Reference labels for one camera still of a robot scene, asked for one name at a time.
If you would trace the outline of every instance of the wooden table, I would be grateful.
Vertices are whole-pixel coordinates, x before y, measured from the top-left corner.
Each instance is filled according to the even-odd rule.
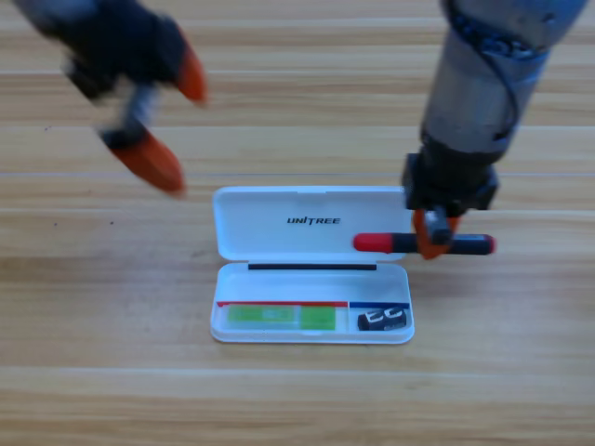
[[[222,345],[212,193],[398,185],[445,25],[436,1],[153,0],[212,88],[163,97],[186,201],[95,137],[112,116],[0,1],[0,443],[595,444],[595,6],[560,45],[494,209],[496,256],[411,256],[401,347]]]

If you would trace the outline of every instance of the black cable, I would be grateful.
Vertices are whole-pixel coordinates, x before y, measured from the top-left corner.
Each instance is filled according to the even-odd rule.
[[[519,112],[519,102],[514,94],[514,90],[512,89],[512,85],[510,85],[510,81],[507,76],[502,72],[496,61],[488,54],[486,54],[483,49],[481,48],[481,43],[483,42],[482,38],[477,38],[475,40],[469,39],[469,36],[464,33],[462,27],[464,24],[457,23],[460,20],[466,20],[464,16],[460,13],[458,6],[456,5],[456,0],[447,0],[446,1],[447,12],[448,12],[448,19],[452,28],[456,31],[458,36],[467,42],[473,51],[485,62],[485,64],[494,72],[500,83],[504,86],[506,90],[507,97],[510,102],[512,118],[507,126],[504,127],[503,130],[499,131],[494,135],[494,141],[498,141],[500,139],[507,138],[510,133],[514,130],[517,123],[519,122],[520,112]]]

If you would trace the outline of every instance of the red marker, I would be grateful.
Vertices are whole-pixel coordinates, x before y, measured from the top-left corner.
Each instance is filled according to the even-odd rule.
[[[417,253],[415,234],[379,233],[358,234],[353,239],[353,247],[368,253]],[[447,254],[460,256],[489,256],[496,251],[496,239],[490,235],[455,235]]]

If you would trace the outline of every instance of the green card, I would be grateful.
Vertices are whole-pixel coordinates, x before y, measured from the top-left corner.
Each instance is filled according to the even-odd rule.
[[[335,330],[335,307],[302,307],[300,328],[302,330]]]
[[[230,305],[231,322],[292,322],[296,317],[288,305]]]

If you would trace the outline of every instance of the open case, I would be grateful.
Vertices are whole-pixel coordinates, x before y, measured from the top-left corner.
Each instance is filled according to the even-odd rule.
[[[394,263],[403,255],[352,247],[360,232],[410,232],[402,188],[230,187],[215,193],[213,206],[219,253],[232,262],[218,273],[217,340],[401,344],[413,337],[407,273]]]

